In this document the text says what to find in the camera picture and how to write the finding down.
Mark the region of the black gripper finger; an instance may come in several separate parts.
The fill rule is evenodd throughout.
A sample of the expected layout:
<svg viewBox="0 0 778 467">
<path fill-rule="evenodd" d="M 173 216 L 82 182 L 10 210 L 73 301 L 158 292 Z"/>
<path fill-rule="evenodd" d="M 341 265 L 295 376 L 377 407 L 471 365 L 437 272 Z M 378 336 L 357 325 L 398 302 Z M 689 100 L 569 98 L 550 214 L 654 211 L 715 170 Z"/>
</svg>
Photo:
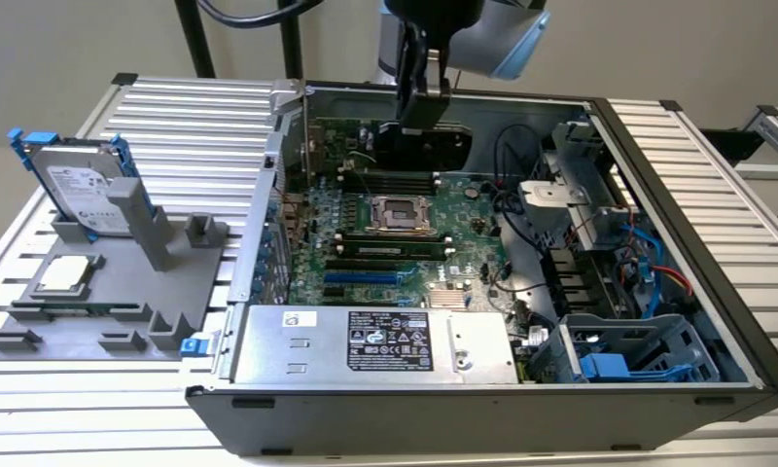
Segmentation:
<svg viewBox="0 0 778 467">
<path fill-rule="evenodd" d="M 431 129 L 450 102 L 449 52 L 409 21 L 401 22 L 397 57 L 397 120 L 401 128 Z"/>
</svg>

